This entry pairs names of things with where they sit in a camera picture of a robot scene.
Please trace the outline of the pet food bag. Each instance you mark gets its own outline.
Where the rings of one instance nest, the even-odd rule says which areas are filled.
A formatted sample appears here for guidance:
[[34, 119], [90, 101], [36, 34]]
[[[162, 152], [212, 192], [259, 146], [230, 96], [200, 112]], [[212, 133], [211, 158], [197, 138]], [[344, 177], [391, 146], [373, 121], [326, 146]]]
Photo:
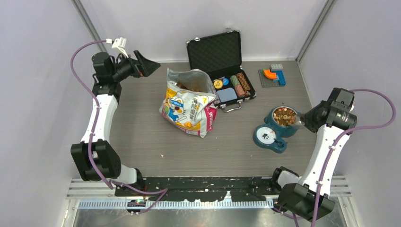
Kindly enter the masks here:
[[209, 75], [199, 69], [167, 69], [166, 82], [161, 115], [185, 133], [204, 138], [217, 115], [217, 93]]

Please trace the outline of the metal food scoop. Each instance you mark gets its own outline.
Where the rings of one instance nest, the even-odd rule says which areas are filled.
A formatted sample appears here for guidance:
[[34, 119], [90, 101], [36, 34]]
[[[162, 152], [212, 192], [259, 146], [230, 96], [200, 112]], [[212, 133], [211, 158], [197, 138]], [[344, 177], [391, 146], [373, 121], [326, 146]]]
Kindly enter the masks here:
[[305, 127], [305, 123], [301, 120], [298, 115], [291, 117], [291, 124], [290, 126], [295, 129], [302, 129]]

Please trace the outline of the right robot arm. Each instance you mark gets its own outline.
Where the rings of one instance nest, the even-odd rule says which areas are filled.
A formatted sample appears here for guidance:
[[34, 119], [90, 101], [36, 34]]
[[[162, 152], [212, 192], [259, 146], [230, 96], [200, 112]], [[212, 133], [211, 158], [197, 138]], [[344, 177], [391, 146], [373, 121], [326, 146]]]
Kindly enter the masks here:
[[270, 189], [279, 195], [278, 207], [310, 222], [332, 212], [335, 202], [329, 198], [331, 180], [350, 133], [339, 141], [336, 139], [357, 124], [357, 116], [351, 113], [354, 95], [352, 91], [335, 87], [327, 100], [300, 115], [304, 126], [317, 134], [316, 145], [302, 176], [283, 166], [275, 169]]

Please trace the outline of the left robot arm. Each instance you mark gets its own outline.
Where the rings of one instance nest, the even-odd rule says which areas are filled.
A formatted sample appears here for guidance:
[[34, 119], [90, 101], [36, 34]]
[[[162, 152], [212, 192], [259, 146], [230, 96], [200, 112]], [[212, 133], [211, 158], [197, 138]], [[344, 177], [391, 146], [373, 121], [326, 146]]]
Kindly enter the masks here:
[[135, 59], [121, 53], [117, 58], [106, 52], [92, 56], [95, 70], [95, 83], [90, 90], [92, 113], [84, 136], [80, 143], [71, 146], [70, 153], [82, 180], [124, 183], [132, 195], [139, 196], [145, 190], [140, 171], [123, 165], [109, 142], [122, 92], [121, 81], [130, 76], [148, 77], [160, 67], [160, 63], [145, 58], [137, 50], [134, 55]]

